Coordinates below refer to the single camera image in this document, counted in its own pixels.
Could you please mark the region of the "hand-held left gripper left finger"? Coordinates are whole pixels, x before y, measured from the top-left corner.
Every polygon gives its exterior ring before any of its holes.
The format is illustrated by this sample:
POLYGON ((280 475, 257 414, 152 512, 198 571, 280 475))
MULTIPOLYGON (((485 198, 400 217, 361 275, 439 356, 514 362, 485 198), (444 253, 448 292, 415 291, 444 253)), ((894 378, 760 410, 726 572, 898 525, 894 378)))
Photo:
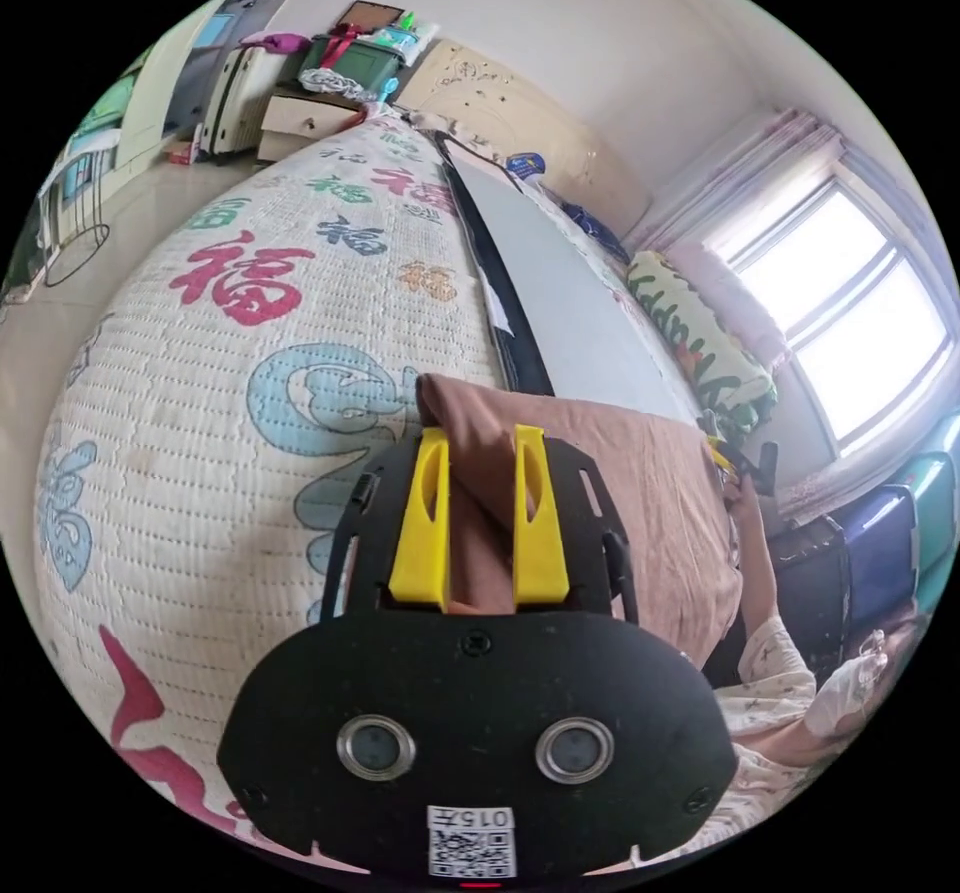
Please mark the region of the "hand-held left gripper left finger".
POLYGON ((446 603, 450 582, 450 461, 446 434, 423 430, 388 590, 397 603, 446 603))

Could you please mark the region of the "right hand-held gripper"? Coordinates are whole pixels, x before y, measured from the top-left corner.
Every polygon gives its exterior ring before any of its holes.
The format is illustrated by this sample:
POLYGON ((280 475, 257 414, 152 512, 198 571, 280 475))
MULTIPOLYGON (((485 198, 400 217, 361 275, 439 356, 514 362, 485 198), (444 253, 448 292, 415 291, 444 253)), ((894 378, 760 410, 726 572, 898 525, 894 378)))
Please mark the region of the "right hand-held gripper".
POLYGON ((760 446, 758 459, 751 461, 740 448, 719 436, 706 436, 711 456, 716 466, 732 476, 737 482, 749 476, 758 496, 773 497, 776 492, 776 476, 779 463, 779 444, 773 441, 760 446))

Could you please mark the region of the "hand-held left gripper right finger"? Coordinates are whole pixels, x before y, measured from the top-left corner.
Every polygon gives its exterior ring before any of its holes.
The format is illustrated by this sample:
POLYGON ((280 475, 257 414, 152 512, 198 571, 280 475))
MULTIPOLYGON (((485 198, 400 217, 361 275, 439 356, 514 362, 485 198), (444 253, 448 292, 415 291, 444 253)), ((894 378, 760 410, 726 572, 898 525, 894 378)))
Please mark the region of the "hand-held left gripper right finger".
POLYGON ((513 600, 558 606, 567 600, 567 566, 544 432, 515 429, 513 600))

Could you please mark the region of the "person's right hand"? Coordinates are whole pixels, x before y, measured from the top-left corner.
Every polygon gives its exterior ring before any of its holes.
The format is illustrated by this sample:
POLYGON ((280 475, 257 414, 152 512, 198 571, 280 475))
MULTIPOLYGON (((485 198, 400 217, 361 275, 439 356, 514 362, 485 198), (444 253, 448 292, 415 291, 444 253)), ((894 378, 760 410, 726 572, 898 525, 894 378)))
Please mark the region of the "person's right hand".
POLYGON ((764 525, 759 497, 749 474, 729 476, 723 484, 723 499, 740 537, 763 536, 764 525))

